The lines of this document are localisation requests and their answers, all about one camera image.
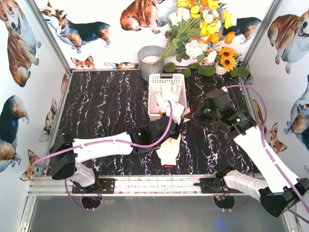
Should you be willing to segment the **plain white cotton glove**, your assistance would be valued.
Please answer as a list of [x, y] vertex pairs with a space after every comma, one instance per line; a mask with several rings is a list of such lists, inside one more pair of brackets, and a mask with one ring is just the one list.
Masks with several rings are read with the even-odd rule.
[[180, 135], [177, 139], [168, 138], [156, 151], [163, 167], [174, 168], [176, 166], [176, 158], [180, 150], [180, 141]]

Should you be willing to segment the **blue dotted white glove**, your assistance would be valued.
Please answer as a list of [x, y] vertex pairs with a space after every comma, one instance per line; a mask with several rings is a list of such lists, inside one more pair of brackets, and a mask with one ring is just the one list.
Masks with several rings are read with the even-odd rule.
[[156, 100], [156, 105], [158, 107], [163, 107], [165, 102], [163, 100], [161, 92], [160, 91], [155, 92], [154, 97], [155, 97], [155, 100]]

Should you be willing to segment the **yellow dotted glove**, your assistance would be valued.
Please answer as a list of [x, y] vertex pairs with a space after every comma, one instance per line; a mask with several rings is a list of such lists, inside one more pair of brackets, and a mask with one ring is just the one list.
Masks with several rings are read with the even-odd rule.
[[166, 106], [168, 101], [179, 102], [180, 94], [182, 87], [177, 84], [172, 84], [170, 81], [162, 83], [161, 85], [161, 94], [164, 100], [164, 106], [160, 107], [160, 112], [166, 112]]

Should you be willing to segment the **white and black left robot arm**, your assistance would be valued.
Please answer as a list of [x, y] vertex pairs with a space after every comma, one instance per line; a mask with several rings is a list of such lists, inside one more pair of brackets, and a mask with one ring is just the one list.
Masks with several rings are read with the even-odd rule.
[[70, 179], [83, 188], [99, 184], [95, 169], [85, 161], [115, 155], [135, 155], [158, 150], [166, 141], [176, 140], [183, 121], [175, 122], [168, 116], [129, 131], [95, 139], [73, 139], [63, 134], [49, 149], [53, 180]]

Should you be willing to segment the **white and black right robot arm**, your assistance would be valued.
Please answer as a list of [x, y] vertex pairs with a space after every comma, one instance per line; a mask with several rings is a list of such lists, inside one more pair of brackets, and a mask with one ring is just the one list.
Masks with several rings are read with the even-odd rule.
[[260, 180], [227, 167], [216, 173], [228, 188], [238, 190], [258, 200], [264, 209], [279, 217], [298, 202], [308, 208], [304, 196], [309, 191], [309, 180], [292, 172], [266, 143], [262, 132], [251, 115], [236, 110], [223, 89], [207, 93], [195, 110], [184, 118], [205, 128], [213, 123], [227, 133], [254, 162], [264, 179]]

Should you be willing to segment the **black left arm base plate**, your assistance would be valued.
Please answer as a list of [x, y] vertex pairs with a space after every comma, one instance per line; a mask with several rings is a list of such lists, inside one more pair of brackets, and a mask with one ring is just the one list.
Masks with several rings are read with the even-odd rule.
[[113, 194], [115, 188], [114, 178], [99, 178], [94, 184], [88, 187], [82, 187], [77, 182], [73, 182], [72, 193], [73, 194]]

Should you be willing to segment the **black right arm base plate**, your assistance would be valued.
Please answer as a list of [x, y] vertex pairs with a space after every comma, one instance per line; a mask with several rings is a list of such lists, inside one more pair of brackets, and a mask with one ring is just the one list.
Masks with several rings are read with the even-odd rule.
[[202, 193], [240, 193], [240, 191], [228, 188], [227, 185], [218, 178], [200, 178], [194, 186], [199, 186]]

